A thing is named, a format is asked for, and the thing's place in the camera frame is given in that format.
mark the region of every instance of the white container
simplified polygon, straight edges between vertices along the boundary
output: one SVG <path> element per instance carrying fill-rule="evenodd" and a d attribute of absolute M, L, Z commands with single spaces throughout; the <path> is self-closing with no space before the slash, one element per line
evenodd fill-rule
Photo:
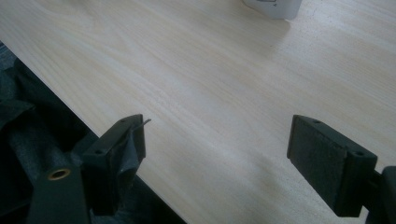
<path fill-rule="evenodd" d="M 302 0 L 244 0 L 248 7 L 271 19 L 292 20 L 296 18 Z"/>

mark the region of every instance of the wood grain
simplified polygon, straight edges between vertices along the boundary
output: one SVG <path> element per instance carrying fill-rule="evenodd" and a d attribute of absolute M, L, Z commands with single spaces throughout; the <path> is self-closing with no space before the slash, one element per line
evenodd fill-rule
<path fill-rule="evenodd" d="M 336 217 L 286 158 L 320 119 L 396 162 L 396 2 L 304 0 L 272 21 L 241 0 L 0 0 L 0 39 L 96 133 L 141 113 L 139 175 L 190 223 Z"/>

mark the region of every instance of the black fabric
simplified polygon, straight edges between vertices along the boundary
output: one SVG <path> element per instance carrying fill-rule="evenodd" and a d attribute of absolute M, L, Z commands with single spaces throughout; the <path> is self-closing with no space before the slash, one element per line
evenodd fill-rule
<path fill-rule="evenodd" d="M 5 189 L 8 199 L 26 203 L 30 183 L 55 166 L 81 165 L 82 153 L 98 137 L 20 60 L 0 72 L 0 101 L 0 152 L 12 159 L 0 160 L 0 180 L 19 190 Z M 11 163 L 15 174 L 7 169 Z M 2 203 L 5 198 L 0 194 L 0 221 L 1 206 L 14 203 Z M 114 217 L 92 215 L 92 223 L 184 223 L 138 177 L 125 201 Z"/>

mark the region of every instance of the wooden table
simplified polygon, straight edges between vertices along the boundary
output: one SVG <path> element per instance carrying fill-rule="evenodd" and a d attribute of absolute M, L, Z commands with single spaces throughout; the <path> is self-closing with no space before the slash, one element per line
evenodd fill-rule
<path fill-rule="evenodd" d="M 286 158 L 320 119 L 396 163 L 396 2 L 304 0 L 272 21 L 241 0 L 0 0 L 0 39 L 96 133 L 142 113 L 139 175 L 190 223 L 336 217 Z"/>

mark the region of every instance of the light wood surface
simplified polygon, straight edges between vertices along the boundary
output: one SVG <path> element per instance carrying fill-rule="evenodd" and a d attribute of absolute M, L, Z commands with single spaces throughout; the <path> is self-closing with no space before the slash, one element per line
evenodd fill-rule
<path fill-rule="evenodd" d="M 286 158 L 293 114 L 396 164 L 396 1 L 0 0 L 0 39 L 96 133 L 141 113 L 139 175 L 190 223 L 339 218 Z"/>

